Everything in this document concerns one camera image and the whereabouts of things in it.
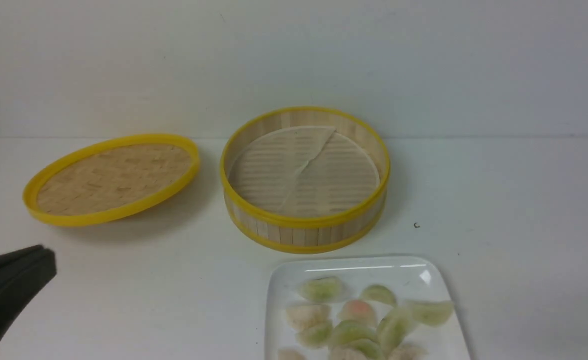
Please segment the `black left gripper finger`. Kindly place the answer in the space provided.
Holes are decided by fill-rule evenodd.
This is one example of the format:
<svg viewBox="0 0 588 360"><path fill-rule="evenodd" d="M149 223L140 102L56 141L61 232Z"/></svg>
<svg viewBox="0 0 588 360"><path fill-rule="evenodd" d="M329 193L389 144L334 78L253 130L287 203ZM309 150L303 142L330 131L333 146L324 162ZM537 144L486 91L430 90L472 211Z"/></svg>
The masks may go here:
<svg viewBox="0 0 588 360"><path fill-rule="evenodd" d="M0 341L56 274L56 255L41 244L0 255Z"/></svg>

